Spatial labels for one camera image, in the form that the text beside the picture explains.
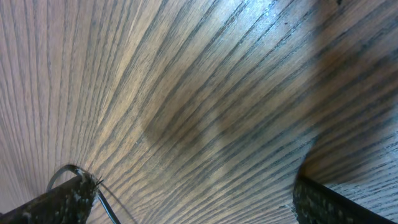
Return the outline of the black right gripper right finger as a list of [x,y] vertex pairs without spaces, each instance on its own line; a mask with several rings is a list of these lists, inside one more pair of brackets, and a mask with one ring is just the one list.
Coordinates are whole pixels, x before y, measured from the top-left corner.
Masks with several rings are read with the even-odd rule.
[[299,224],[394,224],[304,176],[296,178],[292,194]]

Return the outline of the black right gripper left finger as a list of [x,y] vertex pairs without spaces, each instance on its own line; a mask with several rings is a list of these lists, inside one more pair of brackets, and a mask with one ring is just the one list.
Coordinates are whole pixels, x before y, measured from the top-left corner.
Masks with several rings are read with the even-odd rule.
[[100,180],[83,174],[1,215],[1,224],[86,223],[98,196]]

